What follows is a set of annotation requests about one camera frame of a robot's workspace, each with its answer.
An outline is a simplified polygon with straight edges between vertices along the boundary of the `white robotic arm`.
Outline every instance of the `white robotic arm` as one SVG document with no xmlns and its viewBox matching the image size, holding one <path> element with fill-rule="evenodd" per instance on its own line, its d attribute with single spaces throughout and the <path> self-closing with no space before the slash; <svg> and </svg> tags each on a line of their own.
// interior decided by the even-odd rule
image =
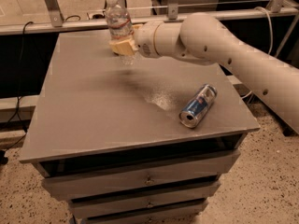
<svg viewBox="0 0 299 224">
<path fill-rule="evenodd" d="M 214 17 L 148 22 L 135 32 L 135 43 L 145 57 L 221 64 L 299 133 L 299 70 L 240 41 Z"/>
</svg>

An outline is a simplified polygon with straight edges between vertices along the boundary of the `wooden drawer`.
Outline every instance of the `wooden drawer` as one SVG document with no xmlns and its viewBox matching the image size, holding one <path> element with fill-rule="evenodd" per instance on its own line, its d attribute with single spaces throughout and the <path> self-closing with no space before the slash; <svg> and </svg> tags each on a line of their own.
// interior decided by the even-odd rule
<svg viewBox="0 0 299 224">
<path fill-rule="evenodd" d="M 142 210 L 137 212 L 128 212 L 117 216 L 106 216 L 99 218 L 88 218 L 87 224 L 141 224 L 151 223 L 152 221 L 171 218 L 181 217 L 187 215 L 197 215 L 199 212 L 205 210 L 207 201 L 197 200 L 179 204 L 171 204 L 168 206 L 152 208 L 150 210 Z"/>
<path fill-rule="evenodd" d="M 219 186 L 220 182 L 216 181 L 180 185 L 173 188 L 143 190 L 138 193 L 126 191 L 118 196 L 110 195 L 85 202 L 70 203 L 69 207 L 77 218 L 96 217 L 207 198 L 212 196 Z"/>
<path fill-rule="evenodd" d="M 222 151 L 167 161 L 147 162 L 79 175 L 43 180 L 43 187 L 57 200 L 72 200 L 128 189 L 178 182 L 230 170 L 240 152 Z"/>
</svg>

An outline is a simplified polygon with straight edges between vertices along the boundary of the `table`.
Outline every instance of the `table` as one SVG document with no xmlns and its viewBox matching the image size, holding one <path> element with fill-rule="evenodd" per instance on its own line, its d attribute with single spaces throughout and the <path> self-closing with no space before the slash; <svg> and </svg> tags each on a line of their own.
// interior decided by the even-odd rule
<svg viewBox="0 0 299 224">
<path fill-rule="evenodd" d="M 87 223 L 197 214 L 259 124 L 217 64 L 137 58 L 107 30 L 60 34 L 21 150 L 43 187 Z M 195 129 L 179 111 L 204 83 L 218 97 Z"/>
</svg>

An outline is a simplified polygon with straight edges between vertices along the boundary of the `clear water bottle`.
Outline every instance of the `clear water bottle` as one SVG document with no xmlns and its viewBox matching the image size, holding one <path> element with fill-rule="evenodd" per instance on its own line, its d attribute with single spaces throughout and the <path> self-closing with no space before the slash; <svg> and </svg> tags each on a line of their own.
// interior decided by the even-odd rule
<svg viewBox="0 0 299 224">
<path fill-rule="evenodd" d="M 106 0 L 106 21 L 113 40 L 122 40 L 132 37 L 134 28 L 130 14 L 125 7 L 119 5 L 118 0 Z M 124 64 L 133 64 L 134 55 L 120 55 Z"/>
</svg>

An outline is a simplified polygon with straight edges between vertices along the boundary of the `aluminum can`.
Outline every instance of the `aluminum can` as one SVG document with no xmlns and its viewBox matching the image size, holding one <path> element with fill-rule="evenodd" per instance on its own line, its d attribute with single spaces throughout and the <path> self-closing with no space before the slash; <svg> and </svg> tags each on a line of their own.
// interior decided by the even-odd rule
<svg viewBox="0 0 299 224">
<path fill-rule="evenodd" d="M 195 128 L 212 106 L 216 96 L 215 87 L 203 85 L 179 113 L 180 122 L 188 128 Z"/>
</svg>

